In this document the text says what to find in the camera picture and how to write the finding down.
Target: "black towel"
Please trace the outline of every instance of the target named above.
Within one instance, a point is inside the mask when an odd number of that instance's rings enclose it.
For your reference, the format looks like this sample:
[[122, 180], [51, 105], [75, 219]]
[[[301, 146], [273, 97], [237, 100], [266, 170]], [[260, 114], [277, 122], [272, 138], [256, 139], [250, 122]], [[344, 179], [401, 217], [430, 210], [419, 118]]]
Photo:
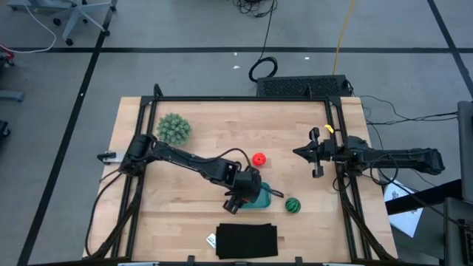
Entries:
[[278, 255], [277, 227], [220, 224], [217, 227], [217, 256], [220, 259], [252, 259]]

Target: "white paper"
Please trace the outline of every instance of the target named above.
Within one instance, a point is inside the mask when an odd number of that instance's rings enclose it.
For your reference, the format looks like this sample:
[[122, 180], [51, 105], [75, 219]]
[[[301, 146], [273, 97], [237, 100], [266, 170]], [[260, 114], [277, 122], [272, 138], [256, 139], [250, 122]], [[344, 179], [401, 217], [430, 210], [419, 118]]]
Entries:
[[217, 237], [211, 233], [210, 236], [207, 236], [207, 242], [213, 247], [217, 248]]
[[[402, 186], [400, 182], [398, 181], [394, 181], [394, 182]], [[410, 193], [414, 193], [413, 191], [411, 191], [410, 189], [406, 187], [403, 187], [403, 188], [405, 188]], [[397, 199], [399, 197], [403, 197], [406, 195], [407, 195], [407, 192], [400, 189], [398, 186], [389, 184], [386, 187], [386, 191], [384, 192], [384, 201], [387, 202], [387, 201]], [[419, 208], [417, 210], [407, 211], [402, 214], [389, 215], [389, 222], [391, 223], [392, 226], [404, 232], [406, 235], [410, 237], [414, 237], [415, 229], [417, 228], [419, 219], [421, 219], [422, 210], [423, 210], [422, 208]]]

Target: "wooden tabletop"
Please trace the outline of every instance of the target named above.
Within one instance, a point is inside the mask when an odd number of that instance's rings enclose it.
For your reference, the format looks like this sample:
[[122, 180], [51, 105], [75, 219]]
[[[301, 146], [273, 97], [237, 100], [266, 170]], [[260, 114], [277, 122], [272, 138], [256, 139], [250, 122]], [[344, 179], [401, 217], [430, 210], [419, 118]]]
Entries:
[[[110, 150], [125, 151], [128, 147], [139, 102], [139, 98], [121, 99]], [[342, 98], [342, 105], [348, 134], [369, 141], [359, 98]], [[285, 193], [286, 198], [299, 199], [302, 209], [298, 214], [289, 214], [285, 200], [273, 198], [271, 206], [263, 211], [240, 209], [237, 215], [231, 215], [222, 208], [227, 198], [224, 188], [210, 184], [193, 171], [155, 162], [146, 170], [133, 260], [186, 261], [188, 255], [194, 255], [198, 262], [219, 261], [205, 239], [215, 233], [220, 223], [277, 225], [279, 255], [246, 261], [294, 262], [296, 256], [304, 262], [350, 260], [340, 197], [332, 188], [334, 164], [323, 162], [324, 176], [313, 179], [313, 164], [292, 152], [310, 141], [308, 132], [314, 126], [321, 129], [320, 140], [330, 137], [324, 128], [327, 119], [323, 103], [161, 101], [155, 125], [171, 112], [188, 119], [193, 129], [182, 149], [201, 157], [213, 157], [233, 147], [243, 149], [249, 156], [263, 152], [267, 162], [260, 168], [262, 179]], [[239, 153], [225, 158], [244, 162]], [[117, 167], [105, 166], [103, 174]], [[110, 180], [102, 182], [101, 189]], [[117, 222], [124, 180], [112, 185], [98, 203], [89, 238], [92, 252]], [[367, 226], [386, 250], [397, 256], [381, 188], [365, 177], [358, 178], [358, 186]], [[354, 231], [358, 257], [362, 257], [355, 225]], [[127, 236], [128, 228], [123, 232], [123, 237]], [[122, 241], [120, 254], [124, 254], [125, 243]]]

